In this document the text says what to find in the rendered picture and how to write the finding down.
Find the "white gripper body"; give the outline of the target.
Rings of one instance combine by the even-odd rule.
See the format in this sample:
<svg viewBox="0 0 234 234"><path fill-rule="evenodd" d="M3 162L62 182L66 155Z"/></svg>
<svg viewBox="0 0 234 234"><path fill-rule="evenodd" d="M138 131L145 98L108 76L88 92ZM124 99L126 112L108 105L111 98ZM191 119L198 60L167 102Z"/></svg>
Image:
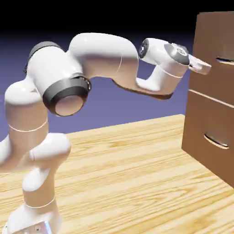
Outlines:
<svg viewBox="0 0 234 234"><path fill-rule="evenodd" d="M193 72L199 73L199 74L203 74L203 75L207 75L211 69L211 65L190 55L189 54L189 69L192 70Z"/></svg>

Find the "brown wooden cabinet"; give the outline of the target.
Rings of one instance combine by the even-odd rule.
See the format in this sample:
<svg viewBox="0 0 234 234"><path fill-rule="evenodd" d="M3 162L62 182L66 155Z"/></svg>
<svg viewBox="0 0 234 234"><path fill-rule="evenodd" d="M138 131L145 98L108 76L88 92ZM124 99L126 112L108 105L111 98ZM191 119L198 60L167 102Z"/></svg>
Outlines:
<svg viewBox="0 0 234 234"><path fill-rule="evenodd" d="M193 55L211 69L190 75L182 149L234 188L234 11L197 15Z"/></svg>

